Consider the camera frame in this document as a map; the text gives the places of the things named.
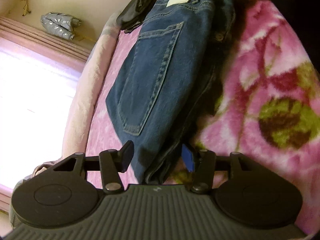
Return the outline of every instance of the ribbed gray surface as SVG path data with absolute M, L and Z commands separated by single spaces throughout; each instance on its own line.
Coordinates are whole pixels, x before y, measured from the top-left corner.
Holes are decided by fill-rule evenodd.
M 244 227 L 221 214 L 209 196 L 183 185 L 132 185 L 107 196 L 97 211 L 78 224 L 59 229 L 21 225 L 5 240 L 288 240 L 304 237 L 294 225 L 273 230 Z

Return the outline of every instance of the silver plastic package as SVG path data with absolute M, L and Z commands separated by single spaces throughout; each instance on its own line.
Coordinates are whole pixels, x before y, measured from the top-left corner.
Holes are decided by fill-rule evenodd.
M 47 13 L 41 16 L 41 24 L 48 33 L 72 40 L 75 36 L 73 29 L 81 25 L 81 20 L 63 13 Z

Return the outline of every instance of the black fabric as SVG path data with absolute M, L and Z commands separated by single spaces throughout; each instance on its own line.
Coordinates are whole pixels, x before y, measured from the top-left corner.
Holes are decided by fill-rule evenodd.
M 320 72 L 320 0 L 271 0 L 301 40 L 311 62 Z
M 126 33 L 138 28 L 157 0 L 131 0 L 117 18 L 117 24 Z

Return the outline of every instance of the pink blanket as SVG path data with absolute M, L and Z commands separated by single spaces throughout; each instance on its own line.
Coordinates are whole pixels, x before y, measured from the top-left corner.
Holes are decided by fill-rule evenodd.
M 121 147 L 105 99 L 139 31 L 120 33 L 91 123 L 89 156 Z M 191 143 L 218 155 L 242 152 L 292 182 L 304 201 L 296 224 L 306 233 L 318 230 L 320 84 L 296 34 L 269 0 L 251 0 L 246 28 L 222 78 L 217 113 L 199 117 Z M 121 178 L 125 185 L 136 183 L 132 169 Z M 101 187 L 98 172 L 88 180 Z M 184 167 L 178 165 L 168 183 L 185 180 Z

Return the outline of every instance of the blue denim jeans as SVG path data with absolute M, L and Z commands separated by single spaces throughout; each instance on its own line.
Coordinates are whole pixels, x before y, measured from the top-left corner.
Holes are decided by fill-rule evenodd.
M 107 99 L 122 143 L 132 140 L 141 183 L 163 183 L 202 95 L 222 67 L 233 0 L 157 0 Z

